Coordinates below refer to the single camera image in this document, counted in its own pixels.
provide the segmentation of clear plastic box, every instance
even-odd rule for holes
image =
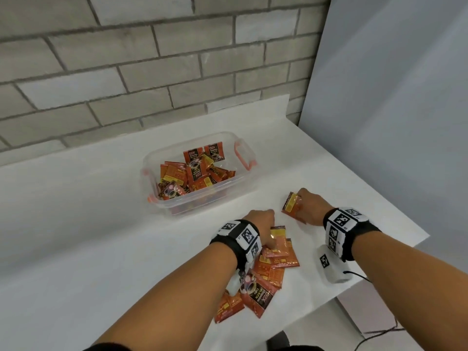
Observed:
[[[157,183],[161,179],[160,165],[164,161],[185,162],[183,152],[209,144],[223,142],[225,159],[215,163],[216,166],[235,170],[235,176],[170,200],[162,200],[157,197]],[[180,214],[203,205],[210,204],[221,198],[234,198],[252,187],[257,176],[258,164],[254,152],[247,143],[231,132],[220,132],[182,143],[167,146],[149,153],[143,159],[141,171],[142,189],[146,200],[157,211],[163,211],[169,215]]]

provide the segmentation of person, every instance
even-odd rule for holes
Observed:
[[[334,209],[302,188],[298,216],[322,225]],[[274,248],[274,212],[244,217]],[[411,248],[380,231],[355,237],[351,251],[398,321],[424,350],[468,349],[468,276],[455,267]],[[195,351],[216,313],[238,261],[233,250],[213,242],[157,283],[88,351]],[[284,350],[320,350],[291,346]]]

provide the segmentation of person's right arm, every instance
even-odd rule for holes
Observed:
[[[302,188],[300,218],[322,225],[333,207]],[[381,232],[359,235],[356,262],[424,350],[468,350],[468,275]]]

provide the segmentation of person's left hand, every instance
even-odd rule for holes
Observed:
[[[262,245],[266,245],[270,249],[276,248],[276,240],[272,237],[270,232],[270,228],[275,226],[274,210],[250,211],[243,219],[253,223],[260,231],[260,241]]]

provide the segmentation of brick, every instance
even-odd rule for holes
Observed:
[[[257,10],[268,7],[268,0],[195,0],[196,14]]]
[[[59,71],[62,67],[42,39],[0,44],[0,82]]]
[[[290,99],[305,96],[308,85],[309,80],[307,79],[273,86],[272,88],[266,88],[262,90],[262,99],[267,99],[270,97],[275,97],[284,94],[289,94]]]
[[[0,86],[0,118],[32,112],[34,109],[13,85]]]
[[[142,118],[144,128],[156,127],[205,115],[205,105],[194,105]]]
[[[312,68],[314,63],[315,58],[292,62],[291,67],[289,69],[288,81],[299,80],[301,78],[309,78],[312,74]]]
[[[115,68],[25,82],[18,86],[39,109],[60,107],[125,92]]]
[[[96,25],[86,0],[1,0],[0,38]]]
[[[262,66],[263,53],[263,44],[203,53],[201,55],[203,75],[210,76]]]
[[[286,118],[293,122],[295,125],[299,125],[299,119],[301,119],[301,112],[291,113],[290,115],[287,115]]]
[[[123,65],[120,71],[130,91],[157,88],[200,77],[196,55]]]
[[[237,16],[236,43],[250,43],[294,34],[298,10],[277,10]]]
[[[139,130],[141,130],[141,125],[138,121],[123,122],[90,130],[81,134],[66,136],[64,141],[68,146],[81,146],[95,143],[104,139],[117,137],[122,134],[134,133]]]
[[[91,2],[103,26],[193,15],[190,0],[91,0]]]
[[[327,6],[306,7],[301,9],[297,34],[313,33],[323,31],[325,18],[327,17]]]
[[[271,41],[266,44],[266,64],[311,57],[317,52],[318,43],[318,35]]]
[[[301,112],[305,99],[305,97],[298,97],[293,100],[289,100],[288,107],[286,109],[286,114],[290,115],[291,113]]]
[[[233,76],[225,75],[174,85],[169,88],[169,91],[174,107],[215,100],[234,93]]]
[[[302,5],[302,4],[320,4],[329,0],[272,0],[272,7]]]
[[[0,166],[34,159],[63,149],[65,149],[65,146],[59,140],[50,140],[44,143],[9,150],[7,152],[0,153]]]
[[[286,82],[287,74],[288,64],[239,72],[235,78],[236,92],[246,92]]]
[[[255,102],[258,100],[260,100],[260,91],[255,91],[249,94],[242,94],[233,97],[228,97],[222,100],[208,102],[206,106],[208,108],[208,113],[213,113],[223,108],[242,105],[243,103]]]
[[[0,122],[0,135],[18,146],[97,126],[88,107],[81,104],[6,119]]]
[[[172,108],[167,88],[112,97],[107,100],[91,102],[89,105],[104,125]]]
[[[162,56],[231,45],[232,17],[200,19],[155,26]]]
[[[68,70],[158,56],[151,27],[61,35],[50,41]]]

